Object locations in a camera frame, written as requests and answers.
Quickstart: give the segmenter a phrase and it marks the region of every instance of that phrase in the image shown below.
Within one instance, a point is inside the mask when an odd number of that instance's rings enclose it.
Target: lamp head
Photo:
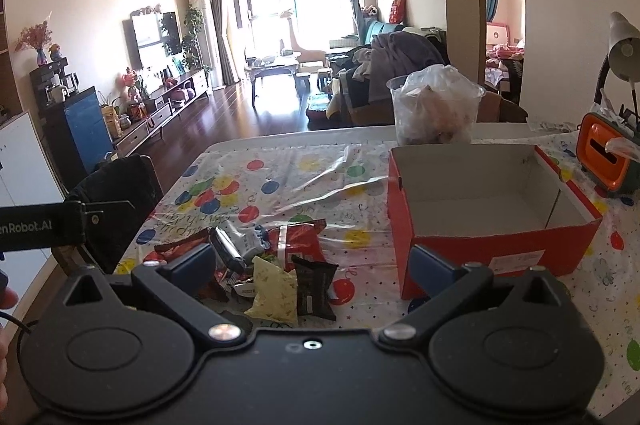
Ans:
[[[617,11],[611,14],[609,23],[611,71],[625,82],[640,82],[640,31]]]

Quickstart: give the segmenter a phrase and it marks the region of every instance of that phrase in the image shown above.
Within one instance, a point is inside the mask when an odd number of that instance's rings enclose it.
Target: coffee maker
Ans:
[[[69,96],[77,94],[79,90],[78,76],[72,72],[65,73],[65,67],[68,66],[66,56],[47,64],[40,66],[30,72],[31,85],[33,86],[33,94],[38,103],[38,110],[41,116],[47,107],[55,105],[56,101],[51,91],[56,87],[64,87]]]

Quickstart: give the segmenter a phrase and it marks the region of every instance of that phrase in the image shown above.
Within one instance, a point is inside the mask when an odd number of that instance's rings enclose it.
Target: stool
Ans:
[[[298,95],[302,97],[302,91],[310,91],[311,90],[311,73],[310,72],[299,72],[296,74],[296,91]]]
[[[329,68],[318,69],[318,89],[320,92],[331,82],[332,71]]]

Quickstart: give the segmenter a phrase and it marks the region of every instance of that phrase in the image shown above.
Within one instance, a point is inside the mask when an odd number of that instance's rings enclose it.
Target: open shoe box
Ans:
[[[498,275],[540,264],[575,270],[602,215],[532,145],[449,144],[394,148],[387,208],[403,299],[424,296],[407,272],[424,245],[454,264],[481,262]]]

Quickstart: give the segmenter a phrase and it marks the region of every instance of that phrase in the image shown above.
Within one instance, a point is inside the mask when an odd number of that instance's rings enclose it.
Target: sliding glass door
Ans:
[[[326,50],[329,40],[354,32],[349,0],[248,0],[255,54],[274,55],[280,39],[290,47],[289,24],[279,15],[293,11],[298,44],[307,50]]]

